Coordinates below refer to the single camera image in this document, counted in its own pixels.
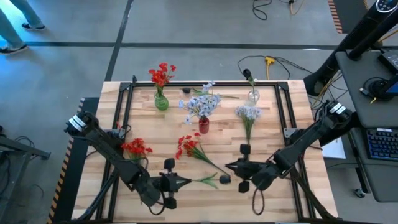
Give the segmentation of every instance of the person's leg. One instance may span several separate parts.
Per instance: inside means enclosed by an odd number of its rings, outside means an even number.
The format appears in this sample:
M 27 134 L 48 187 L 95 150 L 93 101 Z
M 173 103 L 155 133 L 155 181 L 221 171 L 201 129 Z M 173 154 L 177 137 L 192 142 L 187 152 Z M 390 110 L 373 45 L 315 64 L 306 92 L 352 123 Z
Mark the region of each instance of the person's leg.
M 31 27 L 44 27 L 42 21 L 26 0 L 10 0 L 10 2 L 12 2 L 19 10 L 21 10 Z
M 25 46 L 25 43 L 18 36 L 17 32 L 12 27 L 7 16 L 0 9 L 0 36 L 2 36 L 7 42 L 10 48 L 18 49 Z

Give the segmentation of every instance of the wooden tabletop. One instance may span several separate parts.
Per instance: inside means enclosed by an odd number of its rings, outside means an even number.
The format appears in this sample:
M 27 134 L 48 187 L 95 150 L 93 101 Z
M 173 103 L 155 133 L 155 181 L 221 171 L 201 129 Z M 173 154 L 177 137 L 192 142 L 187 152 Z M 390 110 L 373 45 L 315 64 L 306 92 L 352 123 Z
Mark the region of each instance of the wooden tabletop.
M 294 106 L 294 113 L 299 128 L 306 128 L 313 123 L 313 118 L 302 80 L 289 80 L 290 95 Z M 110 129 L 113 122 L 116 100 L 120 82 L 105 82 L 99 100 L 96 114 L 99 124 L 103 129 Z M 284 146 L 275 90 L 273 87 L 257 87 L 260 100 L 257 107 L 263 111 L 262 116 L 255 122 L 252 130 L 251 157 L 252 161 L 265 161 L 277 149 Z M 272 222 L 272 221 L 297 221 L 292 186 L 290 180 L 276 179 L 264 191 L 266 207 L 261 216 L 253 214 L 251 203 L 255 187 L 245 194 L 238 192 L 241 179 L 236 177 L 225 164 L 236 161 L 241 157 L 239 145 L 245 143 L 245 131 L 241 118 L 234 113 L 237 106 L 244 104 L 249 92 L 249 87 L 213 87 L 214 93 L 237 96 L 239 99 L 222 98 L 217 109 L 210 119 L 210 131 L 202 135 L 203 149 L 208 157 L 219 167 L 231 174 L 232 183 L 222 185 L 216 180 L 219 190 L 201 183 L 192 183 L 184 186 L 175 194 L 177 209 L 169 210 L 159 216 L 150 214 L 148 208 L 140 203 L 136 192 L 119 183 L 118 197 L 114 211 L 114 222 Z M 178 139 L 187 134 L 198 131 L 198 120 L 193 118 L 193 123 L 187 125 L 184 119 L 187 111 L 178 108 L 178 101 L 188 101 L 190 96 L 182 93 L 178 87 L 165 87 L 164 94 L 169 99 L 169 108 L 159 111 L 154 106 L 154 87 L 134 88 L 129 124 L 132 131 L 127 135 L 126 141 L 134 138 L 143 138 L 146 147 L 151 147 L 154 152 L 149 155 L 148 171 L 151 176 L 159 175 L 163 170 L 166 158 L 175 156 Z M 285 117 L 288 119 L 285 97 Z M 333 195 L 330 188 L 328 174 L 323 161 L 322 152 L 308 148 L 305 153 L 310 187 L 332 214 L 337 216 Z M 81 177 L 80 188 L 76 199 L 73 218 L 80 216 L 87 206 L 93 201 L 101 187 L 105 159 L 100 154 L 92 154 L 87 158 Z M 183 156 L 176 161 L 174 172 L 180 176 L 197 179 L 217 172 L 215 168 L 203 161 L 192 157 Z M 104 206 L 105 214 L 108 211 L 110 191 Z M 308 216 L 305 197 L 301 192 L 303 209 Z M 256 208 L 260 209 L 261 198 L 256 196 Z M 155 206 L 154 212 L 160 210 Z

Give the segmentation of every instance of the concrete floor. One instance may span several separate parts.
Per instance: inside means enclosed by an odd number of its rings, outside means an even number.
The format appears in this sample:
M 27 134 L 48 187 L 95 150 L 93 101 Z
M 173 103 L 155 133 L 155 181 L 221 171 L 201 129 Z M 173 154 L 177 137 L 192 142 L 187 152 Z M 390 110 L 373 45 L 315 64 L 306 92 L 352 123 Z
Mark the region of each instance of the concrete floor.
M 0 56 L 0 124 L 10 138 L 30 137 L 37 148 L 52 152 L 48 161 L 33 160 L 19 187 L 9 223 L 47 219 L 68 136 L 65 121 L 76 111 L 82 97 L 99 96 L 113 54 L 128 0 L 31 0 L 32 7 L 49 28 L 43 33 L 20 29 L 23 15 L 8 0 L 0 7 L 21 37 L 31 45 L 23 54 Z M 293 45 L 333 46 L 343 34 L 333 25 L 327 0 L 307 0 L 292 17 L 289 8 L 274 1 L 264 8 L 269 18 L 260 21 L 251 12 L 251 1 L 242 0 L 135 0 L 129 14 L 123 46 L 136 43 L 269 44 L 273 49 L 199 49 L 121 47 L 111 79 L 149 80 L 147 71 L 160 62 L 176 64 L 176 80 L 241 79 L 236 62 L 247 55 L 280 56 L 315 71 L 331 50 L 299 50 Z M 50 42 L 69 42 L 86 47 L 54 47 Z M 388 45 L 398 45 L 397 37 Z M 264 61 L 242 62 L 258 79 L 265 79 Z M 306 72 L 288 67 L 290 79 Z M 286 79 L 279 65 L 270 69 L 271 79 Z M 345 88 L 343 79 L 336 85 Z M 335 96 L 341 92 L 332 90 Z M 352 108 L 349 94 L 340 98 Z M 329 170 L 330 182 L 341 218 L 362 222 L 396 223 L 397 203 L 377 203 L 372 195 L 355 197 L 359 187 L 354 170 Z M 32 189 L 39 184 L 44 197 Z

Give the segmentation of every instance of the keyboard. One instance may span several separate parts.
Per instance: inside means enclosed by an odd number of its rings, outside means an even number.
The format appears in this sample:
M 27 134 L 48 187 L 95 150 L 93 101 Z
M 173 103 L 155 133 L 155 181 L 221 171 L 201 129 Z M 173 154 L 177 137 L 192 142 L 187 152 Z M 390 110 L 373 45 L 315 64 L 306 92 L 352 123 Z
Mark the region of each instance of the keyboard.
M 398 130 L 367 129 L 370 159 L 398 161 Z

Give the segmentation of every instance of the shoe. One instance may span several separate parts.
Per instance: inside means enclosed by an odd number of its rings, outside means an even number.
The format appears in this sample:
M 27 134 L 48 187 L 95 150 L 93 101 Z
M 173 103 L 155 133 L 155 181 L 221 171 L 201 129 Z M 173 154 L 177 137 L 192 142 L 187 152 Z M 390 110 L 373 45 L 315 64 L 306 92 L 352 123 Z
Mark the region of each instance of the shoe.
M 26 29 L 26 30 L 38 30 L 38 31 L 45 30 L 45 26 L 43 26 L 43 27 L 31 27 L 28 23 L 22 24 L 22 27 L 24 29 Z
M 26 44 L 23 45 L 22 47 L 17 48 L 17 49 L 13 49 L 13 48 L 10 48 L 10 47 L 6 46 L 6 47 L 0 48 L 0 55 L 2 55 L 2 54 L 3 55 L 16 54 L 18 52 L 23 52 L 24 50 L 27 50 L 27 45 Z

